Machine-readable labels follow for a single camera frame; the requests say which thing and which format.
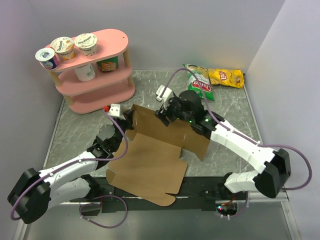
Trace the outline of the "brown cardboard box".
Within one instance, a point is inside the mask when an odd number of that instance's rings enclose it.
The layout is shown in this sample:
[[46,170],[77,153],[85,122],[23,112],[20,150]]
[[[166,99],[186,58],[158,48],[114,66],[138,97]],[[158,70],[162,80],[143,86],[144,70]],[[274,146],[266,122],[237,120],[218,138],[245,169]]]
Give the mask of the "brown cardboard box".
[[165,126],[151,109],[132,105],[133,130],[128,143],[121,142],[107,164],[106,179],[116,188],[165,207],[173,204],[188,164],[182,150],[203,160],[210,141],[197,134],[188,122],[176,120]]

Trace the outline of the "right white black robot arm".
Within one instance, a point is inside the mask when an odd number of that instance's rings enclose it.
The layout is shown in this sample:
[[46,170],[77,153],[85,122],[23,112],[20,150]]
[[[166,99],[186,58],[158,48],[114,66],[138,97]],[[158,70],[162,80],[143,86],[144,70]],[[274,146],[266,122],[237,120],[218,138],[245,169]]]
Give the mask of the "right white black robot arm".
[[268,198],[276,198],[291,175],[289,153],[280,148],[261,147],[248,136],[241,137],[227,120],[205,110],[201,98],[192,90],[179,95],[165,86],[156,91],[162,103],[155,116],[165,126],[175,120],[188,122],[194,132],[231,150],[249,163],[252,171],[227,173],[218,187],[223,199],[230,199],[238,192],[258,191]]

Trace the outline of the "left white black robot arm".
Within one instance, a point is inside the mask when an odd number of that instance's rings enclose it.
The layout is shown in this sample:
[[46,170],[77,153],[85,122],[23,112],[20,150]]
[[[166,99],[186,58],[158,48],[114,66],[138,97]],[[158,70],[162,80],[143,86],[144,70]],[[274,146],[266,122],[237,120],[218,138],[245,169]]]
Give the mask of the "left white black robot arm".
[[112,123],[104,125],[93,144],[79,156],[52,168],[40,171],[29,168],[22,173],[7,197],[13,221],[30,224],[61,203],[98,198],[100,185],[90,172],[118,160],[114,153],[121,142],[129,144],[125,132],[134,129],[132,109],[118,115],[108,111],[106,116]]

